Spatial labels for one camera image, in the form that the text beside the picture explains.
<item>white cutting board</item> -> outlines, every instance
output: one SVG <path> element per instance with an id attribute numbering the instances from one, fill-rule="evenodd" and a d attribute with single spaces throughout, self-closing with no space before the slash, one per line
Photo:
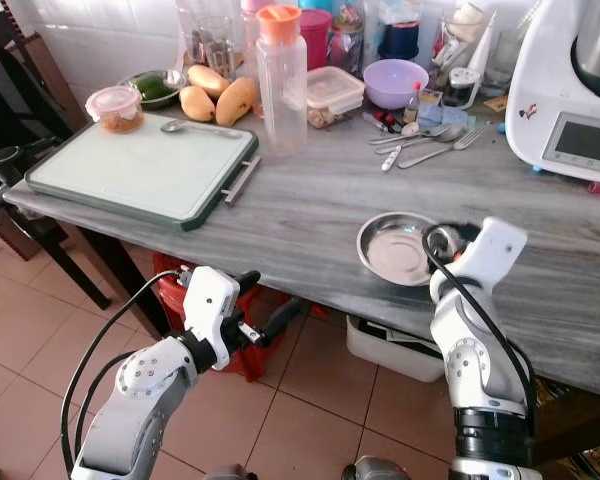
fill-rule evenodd
<path id="1" fill-rule="evenodd" d="M 123 134 L 92 125 L 30 171 L 27 182 L 35 190 L 103 209 L 185 222 L 226 187 L 223 183 L 248 160 L 257 138 L 233 129 L 240 138 L 193 129 L 160 131 L 170 120 L 145 113 L 140 128 Z"/>

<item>stainless steel bowl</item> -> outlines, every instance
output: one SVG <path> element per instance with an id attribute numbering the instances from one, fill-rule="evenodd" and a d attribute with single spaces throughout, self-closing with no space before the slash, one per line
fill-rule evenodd
<path id="1" fill-rule="evenodd" d="M 187 78 L 177 70 L 147 70 L 146 72 L 138 73 L 119 81 L 118 85 L 134 87 L 135 80 L 149 74 L 160 75 L 164 84 L 169 88 L 173 88 L 174 91 L 173 93 L 170 93 L 162 98 L 156 98 L 155 100 L 143 100 L 141 103 L 143 110 L 156 110 L 172 104 L 178 99 L 180 90 L 187 86 Z"/>
<path id="2" fill-rule="evenodd" d="M 422 249 L 422 233 L 436 222 L 408 212 L 383 213 L 365 223 L 358 232 L 360 260 L 380 278 L 410 287 L 427 285 L 427 255 Z M 456 249 L 456 242 L 443 229 L 439 231 Z"/>

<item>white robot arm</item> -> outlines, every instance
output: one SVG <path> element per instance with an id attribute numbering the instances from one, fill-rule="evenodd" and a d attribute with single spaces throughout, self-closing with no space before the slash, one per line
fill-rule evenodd
<path id="1" fill-rule="evenodd" d="M 424 235 L 429 253 L 431 232 Z M 518 228 L 487 218 L 448 270 L 434 262 L 439 271 L 430 283 L 437 304 L 431 332 L 443 354 L 457 427 L 450 480 L 541 480 L 528 469 L 533 375 L 525 358 L 503 340 L 491 302 L 493 287 L 509 272 L 526 239 Z M 230 355 L 246 345 L 267 346 L 302 307 L 294 299 L 262 330 L 254 330 L 235 315 L 239 290 L 221 272 L 195 269 L 184 301 L 186 331 L 136 352 L 118 369 L 113 393 L 77 456 L 73 480 L 147 480 L 167 421 L 197 375 L 224 368 Z M 371 480 L 384 472 L 385 480 L 404 479 L 395 467 L 363 457 L 345 469 L 344 477 Z M 234 469 L 227 478 L 235 479 L 236 471 L 243 472 Z"/>

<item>display screen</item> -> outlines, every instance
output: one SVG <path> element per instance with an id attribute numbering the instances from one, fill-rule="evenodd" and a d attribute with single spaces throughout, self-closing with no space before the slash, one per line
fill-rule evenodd
<path id="1" fill-rule="evenodd" d="M 600 128 L 566 122 L 555 150 L 600 161 Z"/>

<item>orange cap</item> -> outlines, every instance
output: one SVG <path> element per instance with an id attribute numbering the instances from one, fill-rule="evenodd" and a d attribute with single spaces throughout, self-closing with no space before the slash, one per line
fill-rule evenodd
<path id="1" fill-rule="evenodd" d="M 260 34 L 281 43 L 293 42 L 300 32 L 300 13 L 298 7 L 291 5 L 269 5 L 261 8 L 256 13 L 260 21 Z"/>

